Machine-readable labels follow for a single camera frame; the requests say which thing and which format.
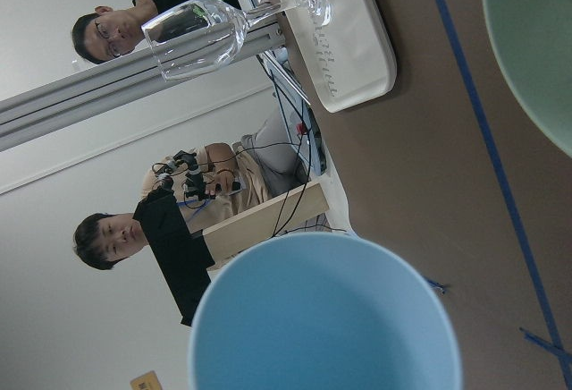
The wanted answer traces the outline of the light green bowl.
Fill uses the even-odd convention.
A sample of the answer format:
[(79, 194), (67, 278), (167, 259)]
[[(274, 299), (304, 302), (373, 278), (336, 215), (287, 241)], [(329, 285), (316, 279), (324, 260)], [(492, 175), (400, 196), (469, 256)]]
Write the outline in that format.
[(571, 153), (571, 0), (482, 0), (500, 71), (538, 129)]

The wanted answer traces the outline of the aluminium frame post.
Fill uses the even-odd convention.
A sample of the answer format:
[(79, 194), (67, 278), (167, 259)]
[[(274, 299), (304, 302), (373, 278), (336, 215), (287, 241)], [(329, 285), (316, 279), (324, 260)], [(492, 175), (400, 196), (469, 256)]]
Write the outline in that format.
[[(285, 44), (277, 21), (251, 30), (231, 64)], [(184, 81), (165, 81), (151, 48), (1, 101), (1, 151)]]

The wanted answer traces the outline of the seated person beige shirt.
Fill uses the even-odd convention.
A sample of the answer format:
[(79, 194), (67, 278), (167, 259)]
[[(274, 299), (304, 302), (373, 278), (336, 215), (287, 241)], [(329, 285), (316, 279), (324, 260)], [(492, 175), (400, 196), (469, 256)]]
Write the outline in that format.
[[(151, 245), (184, 326), (192, 323), (210, 283), (209, 271), (238, 254), (236, 249), (209, 251), (201, 237), (203, 231), (291, 191), (307, 179), (280, 111), (274, 111), (258, 131), (233, 145), (212, 143), (189, 153), (197, 161), (205, 186), (198, 195), (189, 196), (185, 190), (187, 168), (175, 170), (172, 192), (165, 199), (178, 230), (167, 241)], [(73, 240), (76, 255), (98, 270), (112, 269), (150, 243), (132, 213), (87, 216)]]

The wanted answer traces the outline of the clear wine glass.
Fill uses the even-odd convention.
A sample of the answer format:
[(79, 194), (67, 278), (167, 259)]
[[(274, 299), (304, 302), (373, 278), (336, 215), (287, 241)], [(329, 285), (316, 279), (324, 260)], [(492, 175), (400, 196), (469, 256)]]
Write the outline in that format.
[(230, 64), (248, 32), (271, 16), (304, 8), (319, 27), (330, 23), (329, 0), (287, 0), (249, 11), (222, 0), (189, 0), (142, 25), (144, 36), (165, 81), (180, 81)]

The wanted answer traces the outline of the person with glasses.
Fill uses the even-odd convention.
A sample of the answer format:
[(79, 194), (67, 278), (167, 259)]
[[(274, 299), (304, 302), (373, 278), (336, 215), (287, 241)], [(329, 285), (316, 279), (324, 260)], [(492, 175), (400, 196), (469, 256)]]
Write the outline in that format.
[(189, 0), (132, 0), (132, 6), (115, 10), (99, 5), (80, 16), (71, 29), (71, 41), (80, 57), (103, 64), (131, 53), (144, 39), (141, 26), (157, 15)]

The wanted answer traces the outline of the light blue plastic cup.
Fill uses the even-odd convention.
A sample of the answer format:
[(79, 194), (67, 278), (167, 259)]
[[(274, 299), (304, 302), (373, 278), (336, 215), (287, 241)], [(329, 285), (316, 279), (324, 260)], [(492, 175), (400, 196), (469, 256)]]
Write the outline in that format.
[(429, 283), (385, 248), (301, 233), (240, 254), (189, 339), (193, 389), (460, 389), (458, 343)]

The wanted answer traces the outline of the cream bear tray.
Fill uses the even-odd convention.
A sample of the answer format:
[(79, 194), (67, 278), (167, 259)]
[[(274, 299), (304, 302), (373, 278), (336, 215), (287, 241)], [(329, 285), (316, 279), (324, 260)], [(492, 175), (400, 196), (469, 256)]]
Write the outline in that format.
[(397, 63), (375, 0), (329, 1), (324, 27), (301, 9), (287, 19), (320, 102), (336, 113), (390, 92)]

